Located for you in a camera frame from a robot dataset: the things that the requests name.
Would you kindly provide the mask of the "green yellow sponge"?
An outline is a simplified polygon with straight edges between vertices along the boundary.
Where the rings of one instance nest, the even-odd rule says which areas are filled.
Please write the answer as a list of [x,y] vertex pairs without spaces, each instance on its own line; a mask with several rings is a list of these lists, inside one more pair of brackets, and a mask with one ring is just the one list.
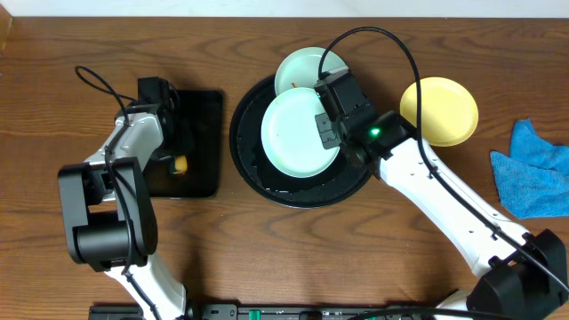
[[188,160],[185,156],[174,156],[170,162],[171,174],[185,174],[188,170]]

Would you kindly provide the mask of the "light blue plate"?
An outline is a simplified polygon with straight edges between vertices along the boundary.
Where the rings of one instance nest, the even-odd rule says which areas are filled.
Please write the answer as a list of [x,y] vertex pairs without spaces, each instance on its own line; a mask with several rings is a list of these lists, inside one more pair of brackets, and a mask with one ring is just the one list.
[[325,52],[321,47],[306,47],[288,55],[275,75],[275,94],[297,87],[313,88],[318,80],[318,66]]
[[317,93],[309,88],[290,89],[270,102],[261,121],[261,144],[280,172],[306,179],[336,159],[340,149],[324,148],[317,129],[316,116],[324,112]]

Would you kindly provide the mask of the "light blue plate top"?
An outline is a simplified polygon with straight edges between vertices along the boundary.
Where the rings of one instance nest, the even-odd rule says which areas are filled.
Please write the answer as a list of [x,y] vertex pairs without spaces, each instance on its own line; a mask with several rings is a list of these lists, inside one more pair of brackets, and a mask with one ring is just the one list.
[[306,47],[288,55],[275,75],[275,94],[297,87],[313,88],[318,80],[318,66],[325,52],[321,47]]

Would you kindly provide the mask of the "yellow plate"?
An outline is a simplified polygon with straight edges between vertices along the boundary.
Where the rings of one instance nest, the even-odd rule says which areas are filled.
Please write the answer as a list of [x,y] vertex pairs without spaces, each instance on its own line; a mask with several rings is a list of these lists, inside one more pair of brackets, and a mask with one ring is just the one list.
[[461,144],[477,124],[476,101],[464,86],[444,77],[421,79],[421,131],[430,145]]

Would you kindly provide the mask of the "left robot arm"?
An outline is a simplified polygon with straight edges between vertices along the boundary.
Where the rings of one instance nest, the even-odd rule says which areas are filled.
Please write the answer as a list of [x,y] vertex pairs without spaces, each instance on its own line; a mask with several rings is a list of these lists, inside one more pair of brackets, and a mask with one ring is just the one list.
[[71,259],[115,279],[139,304],[140,319],[189,319],[185,286],[157,254],[157,222],[143,171],[166,141],[172,116],[156,103],[117,114],[98,151],[58,172]]

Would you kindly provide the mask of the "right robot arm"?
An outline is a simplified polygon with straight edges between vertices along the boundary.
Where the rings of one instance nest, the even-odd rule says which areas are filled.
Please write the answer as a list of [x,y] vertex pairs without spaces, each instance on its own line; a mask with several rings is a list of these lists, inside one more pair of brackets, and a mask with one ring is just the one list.
[[418,129],[390,111],[383,116],[316,116],[325,148],[338,147],[359,166],[411,200],[453,243],[477,278],[434,308],[398,310],[433,319],[544,319],[568,301],[565,245],[546,229],[534,236],[496,211],[454,174]]

